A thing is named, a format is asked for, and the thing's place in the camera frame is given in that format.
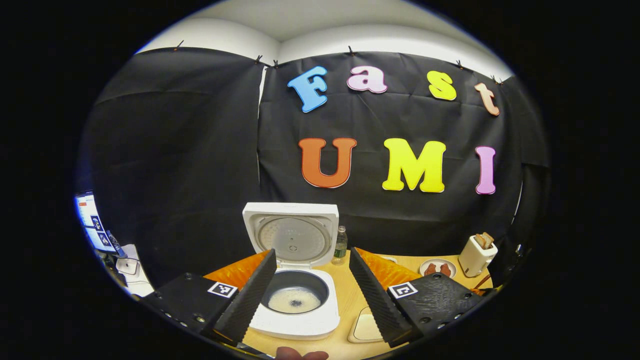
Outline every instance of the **finger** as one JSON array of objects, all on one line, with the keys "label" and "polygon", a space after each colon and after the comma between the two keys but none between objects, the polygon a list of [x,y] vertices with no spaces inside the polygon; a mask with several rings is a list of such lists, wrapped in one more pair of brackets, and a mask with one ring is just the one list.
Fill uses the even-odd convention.
[{"label": "finger", "polygon": [[303,358],[294,348],[279,347],[276,349],[275,360],[303,360]]},{"label": "finger", "polygon": [[324,351],[314,351],[302,357],[302,360],[327,360],[329,354]]}]

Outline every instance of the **letter f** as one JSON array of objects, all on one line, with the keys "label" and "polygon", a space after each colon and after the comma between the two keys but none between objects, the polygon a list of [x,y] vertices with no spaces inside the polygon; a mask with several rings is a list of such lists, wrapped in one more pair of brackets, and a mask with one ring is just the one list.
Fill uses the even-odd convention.
[{"label": "letter f", "polygon": [[326,96],[318,95],[316,89],[326,91],[326,83],[319,75],[326,75],[326,69],[316,66],[291,80],[287,86],[296,89],[298,96],[302,99],[302,112],[308,113],[318,106],[326,103]]}]

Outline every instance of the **orange pad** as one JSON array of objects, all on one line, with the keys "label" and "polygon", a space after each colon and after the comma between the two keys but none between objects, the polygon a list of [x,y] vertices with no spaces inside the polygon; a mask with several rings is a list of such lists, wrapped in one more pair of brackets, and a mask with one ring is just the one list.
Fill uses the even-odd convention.
[{"label": "orange pad", "polygon": [[393,261],[381,258],[376,254],[358,249],[356,247],[354,247],[353,249],[355,249],[360,254],[364,262],[367,264],[369,269],[371,269],[371,272],[380,282],[382,288],[385,289],[385,291],[389,286],[402,284],[403,282],[416,280],[422,277],[417,272],[412,272],[404,266],[398,265]]},{"label": "orange pad", "polygon": [[227,265],[222,269],[218,269],[204,276],[205,279],[224,282],[227,285],[233,285],[241,290],[255,269],[260,265],[262,260],[267,256],[269,250],[263,251],[256,255],[251,255],[240,261],[236,261],[231,265]]}]

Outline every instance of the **water bottle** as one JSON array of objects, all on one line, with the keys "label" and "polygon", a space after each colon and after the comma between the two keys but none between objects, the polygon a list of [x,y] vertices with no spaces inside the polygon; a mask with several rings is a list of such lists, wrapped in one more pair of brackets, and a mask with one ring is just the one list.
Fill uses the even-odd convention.
[{"label": "water bottle", "polygon": [[335,251],[331,263],[334,265],[344,264],[344,256],[347,254],[347,232],[342,225],[338,226],[338,238],[335,241]]}]

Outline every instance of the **monitor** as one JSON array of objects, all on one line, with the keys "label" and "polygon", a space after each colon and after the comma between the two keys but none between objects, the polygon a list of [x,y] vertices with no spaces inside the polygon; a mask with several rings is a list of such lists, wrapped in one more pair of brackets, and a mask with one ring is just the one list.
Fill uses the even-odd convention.
[{"label": "monitor", "polygon": [[93,192],[76,194],[76,209],[84,234],[94,249],[109,254],[124,255],[115,238],[104,228],[98,215]]}]

